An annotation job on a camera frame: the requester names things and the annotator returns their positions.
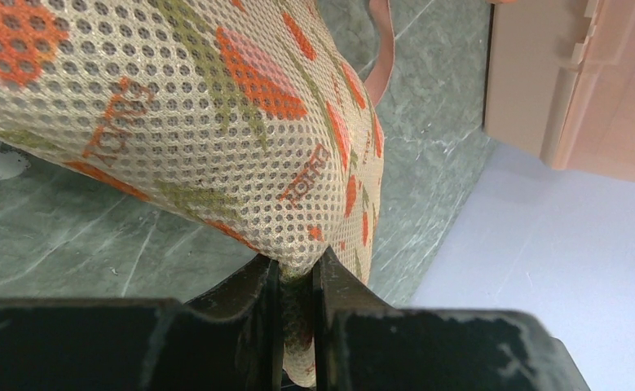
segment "fabric strap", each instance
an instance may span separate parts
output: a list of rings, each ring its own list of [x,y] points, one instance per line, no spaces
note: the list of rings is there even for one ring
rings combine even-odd
[[[375,66],[365,79],[365,89],[377,106],[389,85],[391,72],[394,69],[395,36],[391,21],[389,0],[370,0],[370,15],[380,34],[380,49]]]

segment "beige mesh fabric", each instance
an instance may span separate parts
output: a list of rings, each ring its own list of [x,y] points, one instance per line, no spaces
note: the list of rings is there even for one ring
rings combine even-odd
[[[0,0],[0,140],[217,227],[286,286],[329,245],[368,280],[383,137],[312,1]]]

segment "black plastic part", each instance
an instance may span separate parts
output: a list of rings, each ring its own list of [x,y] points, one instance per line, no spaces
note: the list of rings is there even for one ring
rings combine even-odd
[[[278,283],[256,257],[189,305],[0,300],[0,389],[278,390]]]
[[[331,248],[311,277],[319,391],[587,389],[529,315],[397,310]],[[278,264],[261,256],[185,305],[0,300],[0,390],[302,389],[282,355]]]

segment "marble countertop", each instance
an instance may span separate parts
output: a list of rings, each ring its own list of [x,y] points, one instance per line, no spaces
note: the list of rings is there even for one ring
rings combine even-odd
[[[364,2],[321,1],[345,57],[367,75],[376,49]],[[483,169],[490,7],[393,2],[397,63],[377,108],[386,134],[371,289],[404,305]],[[253,252],[111,187],[0,144],[0,297],[187,300]]]

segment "beige cabinet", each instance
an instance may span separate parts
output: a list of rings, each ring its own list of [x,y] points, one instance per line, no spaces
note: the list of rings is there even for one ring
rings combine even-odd
[[[635,0],[518,0],[493,17],[487,134],[635,182]]]

